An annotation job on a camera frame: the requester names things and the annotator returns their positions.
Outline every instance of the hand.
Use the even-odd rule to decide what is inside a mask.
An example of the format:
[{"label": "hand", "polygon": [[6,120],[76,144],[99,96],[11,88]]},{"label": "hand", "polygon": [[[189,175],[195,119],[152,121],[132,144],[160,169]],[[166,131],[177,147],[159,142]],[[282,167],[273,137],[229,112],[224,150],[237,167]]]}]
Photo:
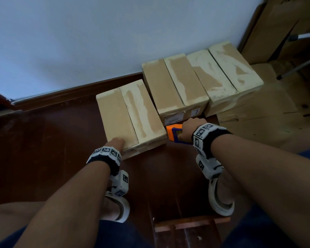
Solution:
[{"label": "hand", "polygon": [[182,133],[178,135],[178,139],[183,142],[192,143],[192,134],[196,129],[206,124],[207,121],[204,118],[190,118],[186,122],[182,123]]},{"label": "hand", "polygon": [[123,138],[114,137],[111,141],[107,142],[104,146],[114,147],[116,150],[122,153],[124,143],[125,143],[125,140]]}]

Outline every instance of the white wall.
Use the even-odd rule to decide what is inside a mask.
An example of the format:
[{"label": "white wall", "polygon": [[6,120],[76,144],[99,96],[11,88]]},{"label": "white wall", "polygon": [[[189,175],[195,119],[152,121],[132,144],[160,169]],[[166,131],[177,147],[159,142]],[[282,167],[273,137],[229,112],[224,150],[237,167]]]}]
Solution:
[{"label": "white wall", "polygon": [[0,0],[0,94],[18,100],[141,71],[224,40],[262,0]]}]

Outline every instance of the cardboard box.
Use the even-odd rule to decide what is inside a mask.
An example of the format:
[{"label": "cardboard box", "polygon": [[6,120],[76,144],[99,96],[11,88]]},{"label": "cardboard box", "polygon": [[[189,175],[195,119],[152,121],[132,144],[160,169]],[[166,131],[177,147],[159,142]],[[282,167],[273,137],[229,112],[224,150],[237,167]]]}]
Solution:
[{"label": "cardboard box", "polygon": [[163,125],[201,115],[209,97],[185,54],[143,63],[142,69]]},{"label": "cardboard box", "polygon": [[142,80],[96,96],[107,140],[125,139],[122,159],[166,143],[167,133]]},{"label": "cardboard box", "polygon": [[206,117],[244,104],[263,85],[262,79],[229,42],[192,53],[187,59],[193,66],[210,100]]}]

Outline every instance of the metal rod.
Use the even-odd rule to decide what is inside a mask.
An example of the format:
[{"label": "metal rod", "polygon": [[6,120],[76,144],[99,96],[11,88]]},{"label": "metal rod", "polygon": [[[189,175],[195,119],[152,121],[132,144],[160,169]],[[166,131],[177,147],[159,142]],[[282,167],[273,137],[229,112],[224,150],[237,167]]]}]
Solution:
[{"label": "metal rod", "polygon": [[283,79],[285,76],[288,76],[288,75],[292,74],[293,72],[298,71],[299,69],[303,68],[304,66],[307,66],[308,64],[310,64],[310,60],[306,61],[305,63],[302,63],[301,65],[299,65],[293,69],[291,69],[290,71],[286,72],[285,74],[278,75],[277,79],[278,80]]},{"label": "metal rod", "polygon": [[301,35],[298,35],[298,34],[290,35],[287,40],[289,42],[294,42],[294,41],[304,39],[304,38],[310,38],[310,33],[305,33],[305,34],[301,34]]}]

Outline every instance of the dark brown floor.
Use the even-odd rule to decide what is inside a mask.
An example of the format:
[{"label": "dark brown floor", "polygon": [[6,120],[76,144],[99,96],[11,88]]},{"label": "dark brown floor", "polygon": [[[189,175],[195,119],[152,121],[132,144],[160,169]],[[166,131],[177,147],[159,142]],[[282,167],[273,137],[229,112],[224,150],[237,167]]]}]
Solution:
[{"label": "dark brown floor", "polygon": [[[94,95],[0,117],[0,204],[46,200],[105,143]],[[130,177],[128,221],[156,247],[171,244],[154,222],[214,214],[195,157],[191,146],[168,141],[121,165]],[[177,247],[218,246],[209,225],[177,230]]]}]

